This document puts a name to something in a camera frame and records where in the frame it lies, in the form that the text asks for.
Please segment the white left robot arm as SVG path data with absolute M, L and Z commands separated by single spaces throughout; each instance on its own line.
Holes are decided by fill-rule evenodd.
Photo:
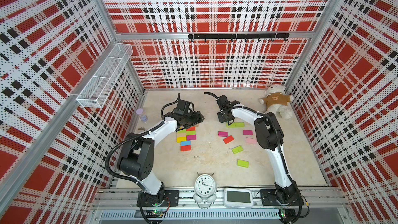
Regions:
M 161 108 L 161 121 L 149 130 L 130 134 L 112 148 L 105 159 L 105 169 L 113 177 L 128 180 L 142 190 L 142 201 L 159 206 L 165 200 L 165 186 L 152 172 L 155 147 L 169 134 L 193 127 L 204 121 L 192 102 L 177 99 Z

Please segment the light green block top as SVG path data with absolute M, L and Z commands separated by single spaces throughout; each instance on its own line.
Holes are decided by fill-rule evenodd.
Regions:
M 227 128 L 235 128 L 236 127 L 236 123 L 226 123 L 226 127 Z
M 235 122 L 234 123 L 237 128 L 243 128 L 245 126 L 244 122 Z

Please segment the blue rectangular block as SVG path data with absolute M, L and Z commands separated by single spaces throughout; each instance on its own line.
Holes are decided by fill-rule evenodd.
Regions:
M 180 143 L 181 146 L 189 146 L 191 145 L 191 141 L 183 141 Z

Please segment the magenta rectangular block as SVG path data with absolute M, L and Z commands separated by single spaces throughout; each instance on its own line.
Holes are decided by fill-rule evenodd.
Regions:
M 187 138 L 187 141 L 192 141 L 192 140 L 196 140 L 197 136 L 196 135 L 188 135 L 188 136 L 186 136 L 186 138 Z

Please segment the yellow rectangular block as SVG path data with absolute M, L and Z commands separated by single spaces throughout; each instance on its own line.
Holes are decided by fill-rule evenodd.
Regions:
M 186 136 L 177 137 L 177 139 L 176 139 L 177 143 L 186 142 L 186 141 L 187 141 L 187 137 Z

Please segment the natural wood rectangular block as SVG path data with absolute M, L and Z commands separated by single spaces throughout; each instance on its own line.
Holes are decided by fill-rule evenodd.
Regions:
M 177 134 L 176 134 L 176 137 L 177 137 L 177 138 L 186 137 L 186 133 L 185 133 L 185 132 L 184 132 L 184 133 L 177 133 Z

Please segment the red block front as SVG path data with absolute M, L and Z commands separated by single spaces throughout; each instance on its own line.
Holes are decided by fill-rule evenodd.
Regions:
M 191 145 L 180 146 L 180 151 L 190 151 L 190 150 L 191 150 Z

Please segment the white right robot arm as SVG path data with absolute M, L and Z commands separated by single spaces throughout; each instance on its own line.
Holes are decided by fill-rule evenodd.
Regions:
M 293 202 L 303 205 L 302 195 L 296 182 L 293 180 L 285 160 L 283 138 L 284 133 L 276 116 L 269 113 L 260 113 L 244 106 L 239 101 L 229 101 L 225 95 L 216 96 L 214 93 L 205 92 L 216 99 L 219 107 L 217 113 L 220 123 L 230 124 L 239 118 L 255 128 L 257 143 L 269 157 L 274 172 L 276 200 L 280 205 L 290 205 Z

